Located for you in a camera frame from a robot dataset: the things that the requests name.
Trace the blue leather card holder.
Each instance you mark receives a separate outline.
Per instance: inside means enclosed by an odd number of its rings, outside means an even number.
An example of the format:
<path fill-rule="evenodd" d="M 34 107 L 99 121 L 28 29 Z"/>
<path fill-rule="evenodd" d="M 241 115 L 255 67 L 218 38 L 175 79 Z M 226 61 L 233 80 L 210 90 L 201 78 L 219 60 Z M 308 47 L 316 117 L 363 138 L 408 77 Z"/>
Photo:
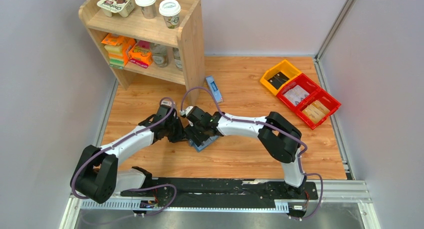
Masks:
<path fill-rule="evenodd" d="M 190 147 L 193 147 L 198 153 L 201 152 L 202 150 L 204 150 L 206 147 L 208 147 L 209 145 L 211 145 L 213 142 L 215 142 L 220 136 L 216 135 L 216 136 L 212 136 L 209 137 L 208 139 L 206 139 L 205 141 L 203 141 L 200 145 L 196 145 L 191 139 L 188 141 L 188 145 Z"/>

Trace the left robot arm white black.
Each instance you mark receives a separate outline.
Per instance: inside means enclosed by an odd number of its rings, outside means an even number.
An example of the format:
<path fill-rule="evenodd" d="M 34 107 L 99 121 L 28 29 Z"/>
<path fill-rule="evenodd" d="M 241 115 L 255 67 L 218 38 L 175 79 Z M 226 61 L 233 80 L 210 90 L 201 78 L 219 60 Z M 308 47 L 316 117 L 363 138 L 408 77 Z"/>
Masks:
<path fill-rule="evenodd" d="M 119 172 L 118 167 L 136 152 L 163 138 L 171 143 L 185 140 L 176 108 L 166 103 L 123 137 L 101 147 L 86 146 L 70 180 L 72 193 L 99 204 L 106 202 L 114 193 L 132 189 L 140 196 L 148 196 L 153 190 L 153 183 L 146 178 L 146 170 L 135 166 Z"/>

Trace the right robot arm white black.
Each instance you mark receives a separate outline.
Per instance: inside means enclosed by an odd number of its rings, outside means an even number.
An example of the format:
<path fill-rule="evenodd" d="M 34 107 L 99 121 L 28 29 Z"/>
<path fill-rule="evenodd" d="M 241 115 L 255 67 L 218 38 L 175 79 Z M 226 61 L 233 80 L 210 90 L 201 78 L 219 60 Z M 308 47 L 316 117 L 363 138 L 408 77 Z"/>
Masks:
<path fill-rule="evenodd" d="M 291 198 L 299 198 L 306 190 L 306 176 L 299 167 L 302 133 L 279 113 L 267 116 L 244 117 L 224 112 L 209 114 L 197 106 L 180 111 L 188 120 L 187 137 L 201 146 L 212 137 L 242 136 L 258 139 L 272 158 L 281 163 L 285 191 Z"/>

